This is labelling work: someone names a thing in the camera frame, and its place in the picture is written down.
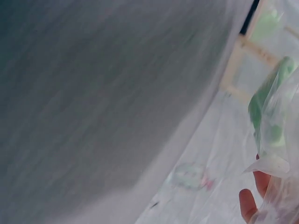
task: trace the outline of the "plastic sheet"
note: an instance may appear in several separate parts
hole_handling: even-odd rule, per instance
[[[288,0],[268,1],[259,30],[255,30],[259,33],[251,39],[281,59],[279,65],[269,74],[272,68],[245,53],[234,85],[253,96],[249,107],[233,96],[218,92],[149,208],[159,204],[145,210],[138,224],[245,223],[238,201],[238,192],[243,188],[252,191],[259,207],[251,224],[296,224],[299,219],[299,70],[296,70],[299,41],[285,29],[292,25],[290,18],[296,15],[287,7],[291,7]],[[269,21],[272,27],[263,30]],[[182,164],[201,167],[198,172],[193,170],[197,181],[193,182],[192,178],[183,181],[194,184],[195,188],[172,181]],[[214,180],[210,190],[201,185],[203,170],[208,171],[209,180]],[[272,175],[264,198],[259,196],[251,173],[257,170]]]

